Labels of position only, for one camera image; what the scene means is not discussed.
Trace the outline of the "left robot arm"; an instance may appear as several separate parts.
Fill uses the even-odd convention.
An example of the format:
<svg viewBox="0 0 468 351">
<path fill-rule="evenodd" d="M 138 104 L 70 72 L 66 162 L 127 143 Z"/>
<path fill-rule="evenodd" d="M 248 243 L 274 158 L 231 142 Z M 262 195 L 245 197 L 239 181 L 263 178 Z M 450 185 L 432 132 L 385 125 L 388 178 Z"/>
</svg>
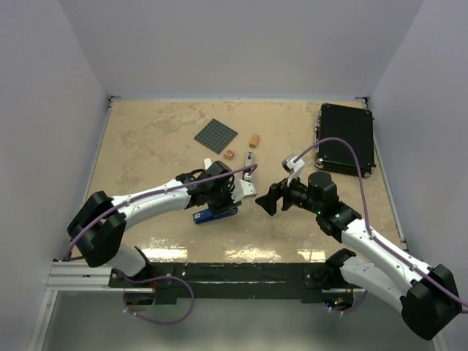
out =
<svg viewBox="0 0 468 351">
<path fill-rule="evenodd" d="M 91 268 L 109 265 L 136 287 L 151 280 L 151 264 L 137 247 L 123 244 L 124 233 L 135 225 L 171 211 L 208 206 L 218 216 L 237 208 L 250 195 L 251 185 L 236 178 L 223 162 L 208 169 L 182 173 L 166 184 L 132 195 L 95 192 L 67 228 L 70 249 L 78 249 Z"/>
</svg>

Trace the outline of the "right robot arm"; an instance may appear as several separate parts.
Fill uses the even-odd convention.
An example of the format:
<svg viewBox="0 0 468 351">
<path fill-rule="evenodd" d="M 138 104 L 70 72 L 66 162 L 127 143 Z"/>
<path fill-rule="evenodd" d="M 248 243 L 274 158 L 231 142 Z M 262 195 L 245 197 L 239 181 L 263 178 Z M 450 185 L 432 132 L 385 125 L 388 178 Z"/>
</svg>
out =
<svg viewBox="0 0 468 351">
<path fill-rule="evenodd" d="M 325 277 L 330 285 L 362 287 L 392 306 L 425 340 L 463 313 L 451 271 L 442 264 L 431 267 L 367 228 L 365 219 L 340 201 L 330 174 L 312 173 L 307 184 L 284 179 L 255 202 L 273 216 L 279 200 L 283 211 L 295 206 L 315 214 L 326 235 L 354 250 L 341 250 L 328 259 Z"/>
</svg>

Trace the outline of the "white stapler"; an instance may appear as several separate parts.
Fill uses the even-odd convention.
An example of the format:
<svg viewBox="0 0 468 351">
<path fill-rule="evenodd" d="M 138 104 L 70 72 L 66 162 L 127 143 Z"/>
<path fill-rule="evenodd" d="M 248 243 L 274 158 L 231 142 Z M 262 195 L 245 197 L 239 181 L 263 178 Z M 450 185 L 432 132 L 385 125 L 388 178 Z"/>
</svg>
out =
<svg viewBox="0 0 468 351">
<path fill-rule="evenodd" d="M 212 165 L 212 161 L 210 158 L 206 158 L 203 160 L 203 164 L 204 168 L 207 170 Z"/>
</svg>

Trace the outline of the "wooden letter cube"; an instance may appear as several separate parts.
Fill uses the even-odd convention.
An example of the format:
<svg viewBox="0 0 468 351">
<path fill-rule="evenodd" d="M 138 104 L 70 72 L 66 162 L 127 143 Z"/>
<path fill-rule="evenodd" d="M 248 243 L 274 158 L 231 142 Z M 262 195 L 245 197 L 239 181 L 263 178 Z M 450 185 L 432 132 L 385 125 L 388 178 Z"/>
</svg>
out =
<svg viewBox="0 0 468 351">
<path fill-rule="evenodd" d="M 231 149 L 227 149 L 224 153 L 224 158 L 227 160 L 232 160 L 234 157 L 234 151 Z"/>
</svg>

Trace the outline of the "grey studded baseplate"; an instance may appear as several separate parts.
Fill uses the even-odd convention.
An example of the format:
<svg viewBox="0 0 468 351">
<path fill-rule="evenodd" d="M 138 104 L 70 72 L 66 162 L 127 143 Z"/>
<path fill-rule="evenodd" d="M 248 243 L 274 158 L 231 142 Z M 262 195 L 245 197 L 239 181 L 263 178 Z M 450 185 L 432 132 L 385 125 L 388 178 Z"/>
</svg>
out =
<svg viewBox="0 0 468 351">
<path fill-rule="evenodd" d="M 194 140 L 215 154 L 220 154 L 237 135 L 234 129 L 213 118 L 195 135 Z"/>
</svg>

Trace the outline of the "plain wooden block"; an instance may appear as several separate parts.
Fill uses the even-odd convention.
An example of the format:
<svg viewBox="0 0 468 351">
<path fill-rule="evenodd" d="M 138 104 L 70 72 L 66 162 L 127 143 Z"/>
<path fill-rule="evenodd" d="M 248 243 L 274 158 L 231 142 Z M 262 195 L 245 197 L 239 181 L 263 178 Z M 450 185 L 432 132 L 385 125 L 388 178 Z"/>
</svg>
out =
<svg viewBox="0 0 468 351">
<path fill-rule="evenodd" d="M 257 134 L 253 134 L 250 141 L 249 141 L 249 147 L 250 148 L 256 148 L 260 140 L 260 136 Z"/>
</svg>

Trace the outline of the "black case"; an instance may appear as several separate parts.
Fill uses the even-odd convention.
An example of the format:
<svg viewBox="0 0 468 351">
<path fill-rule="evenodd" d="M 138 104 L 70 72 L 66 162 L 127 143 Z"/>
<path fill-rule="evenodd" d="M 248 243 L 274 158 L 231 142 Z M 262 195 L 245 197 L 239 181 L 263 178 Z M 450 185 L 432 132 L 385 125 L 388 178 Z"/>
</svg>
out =
<svg viewBox="0 0 468 351">
<path fill-rule="evenodd" d="M 370 110 L 322 104 L 315 124 L 315 140 L 330 137 L 344 140 L 352 147 L 363 177 L 374 172 L 374 117 Z M 341 142 L 329 141 L 318 146 L 315 164 L 329 172 L 350 176 L 358 174 L 352 154 Z"/>
</svg>

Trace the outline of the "black base frame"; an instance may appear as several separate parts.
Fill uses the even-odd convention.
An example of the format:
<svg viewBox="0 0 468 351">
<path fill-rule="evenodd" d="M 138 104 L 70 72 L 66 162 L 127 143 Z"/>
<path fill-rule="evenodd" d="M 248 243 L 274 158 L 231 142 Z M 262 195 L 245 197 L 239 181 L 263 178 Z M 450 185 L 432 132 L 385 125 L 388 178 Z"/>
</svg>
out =
<svg viewBox="0 0 468 351">
<path fill-rule="evenodd" d="M 121 288 L 131 301 L 148 293 L 155 304 L 174 304 L 191 298 L 186 282 L 197 299 L 299 300 L 321 303 L 324 294 L 339 297 L 349 290 L 341 274 L 325 263 L 153 263 L 150 275 L 134 283 L 112 270 L 109 286 Z"/>
</svg>

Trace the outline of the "aluminium rail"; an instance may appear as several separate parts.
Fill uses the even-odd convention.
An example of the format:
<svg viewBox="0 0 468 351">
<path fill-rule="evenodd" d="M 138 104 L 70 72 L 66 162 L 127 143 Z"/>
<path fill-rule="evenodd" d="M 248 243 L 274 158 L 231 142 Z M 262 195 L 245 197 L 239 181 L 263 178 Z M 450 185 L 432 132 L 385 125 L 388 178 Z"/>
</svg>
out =
<svg viewBox="0 0 468 351">
<path fill-rule="evenodd" d="M 107 290 L 110 268 L 89 268 L 80 262 L 53 262 L 46 282 L 49 291 L 97 292 Z"/>
</svg>

